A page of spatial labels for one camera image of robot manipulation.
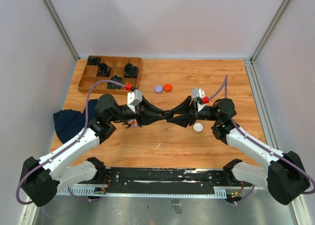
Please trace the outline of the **black earbud charging case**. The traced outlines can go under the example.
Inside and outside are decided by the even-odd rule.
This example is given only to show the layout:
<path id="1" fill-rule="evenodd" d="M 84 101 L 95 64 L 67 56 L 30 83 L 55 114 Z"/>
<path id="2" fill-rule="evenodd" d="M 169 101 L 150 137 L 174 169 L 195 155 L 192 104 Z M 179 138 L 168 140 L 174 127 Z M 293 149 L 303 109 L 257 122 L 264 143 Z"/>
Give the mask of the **black earbud charging case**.
<path id="1" fill-rule="evenodd" d="M 174 112 L 171 111 L 171 110 L 165 110 L 163 113 L 162 113 L 162 116 L 168 120 L 168 119 L 171 119 L 174 117 Z"/>

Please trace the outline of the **white earbud charging case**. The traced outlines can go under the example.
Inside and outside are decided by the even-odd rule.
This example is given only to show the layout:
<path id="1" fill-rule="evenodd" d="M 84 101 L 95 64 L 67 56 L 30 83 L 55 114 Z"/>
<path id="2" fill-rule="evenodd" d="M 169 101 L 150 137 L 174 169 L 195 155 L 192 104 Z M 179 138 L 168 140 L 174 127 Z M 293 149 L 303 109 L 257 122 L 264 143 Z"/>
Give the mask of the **white earbud charging case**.
<path id="1" fill-rule="evenodd" d="M 201 123 L 195 123 L 193 125 L 193 129 L 194 129 L 195 132 L 202 132 L 204 127 L 203 127 L 203 125 Z"/>

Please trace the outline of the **orange earbud charging case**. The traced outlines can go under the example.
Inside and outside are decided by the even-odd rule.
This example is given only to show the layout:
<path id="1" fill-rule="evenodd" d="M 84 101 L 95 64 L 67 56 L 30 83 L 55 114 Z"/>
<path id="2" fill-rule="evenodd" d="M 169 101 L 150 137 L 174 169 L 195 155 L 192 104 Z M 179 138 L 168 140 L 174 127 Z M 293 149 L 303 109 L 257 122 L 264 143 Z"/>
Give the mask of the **orange earbud charging case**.
<path id="1" fill-rule="evenodd" d="M 172 85 L 167 83 L 163 86 L 163 89 L 166 91 L 166 92 L 170 92 L 172 91 Z"/>

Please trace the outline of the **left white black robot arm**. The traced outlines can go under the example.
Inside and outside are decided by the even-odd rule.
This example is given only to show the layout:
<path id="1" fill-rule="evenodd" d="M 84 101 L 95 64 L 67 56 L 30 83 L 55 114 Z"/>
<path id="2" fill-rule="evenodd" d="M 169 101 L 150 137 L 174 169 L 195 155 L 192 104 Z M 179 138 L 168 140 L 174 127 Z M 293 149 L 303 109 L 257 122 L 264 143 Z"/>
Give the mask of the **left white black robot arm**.
<path id="1" fill-rule="evenodd" d="M 22 166 L 16 199 L 20 204 L 41 207 L 50 202 L 57 192 L 81 181 L 101 183 L 105 171 L 97 159 L 88 159 L 78 166 L 70 166 L 88 150 L 100 145 L 115 131 L 113 122 L 135 120 L 146 126 L 165 120 L 164 110 L 149 103 L 139 90 L 128 93 L 127 103 L 118 105 L 110 94 L 103 94 L 95 106 L 95 115 L 86 120 L 68 142 L 39 159 L 29 157 Z"/>

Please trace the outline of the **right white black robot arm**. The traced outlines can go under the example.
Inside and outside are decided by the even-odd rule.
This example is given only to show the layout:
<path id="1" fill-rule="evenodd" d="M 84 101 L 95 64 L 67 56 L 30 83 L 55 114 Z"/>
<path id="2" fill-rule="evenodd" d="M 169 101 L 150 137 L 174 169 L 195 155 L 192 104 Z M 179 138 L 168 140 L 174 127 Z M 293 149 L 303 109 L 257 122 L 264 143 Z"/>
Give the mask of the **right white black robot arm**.
<path id="1" fill-rule="evenodd" d="M 252 158 L 259 166 L 234 159 L 223 167 L 223 180 L 233 186 L 247 182 L 265 188 L 280 204 L 288 205 L 301 194 L 309 194 L 313 179 L 306 174 L 300 157 L 293 151 L 284 153 L 259 141 L 234 122 L 235 105 L 229 98 L 208 106 L 205 98 L 188 97 L 173 110 L 163 113 L 167 122 L 181 127 L 197 120 L 214 121 L 211 130 L 217 140 Z"/>

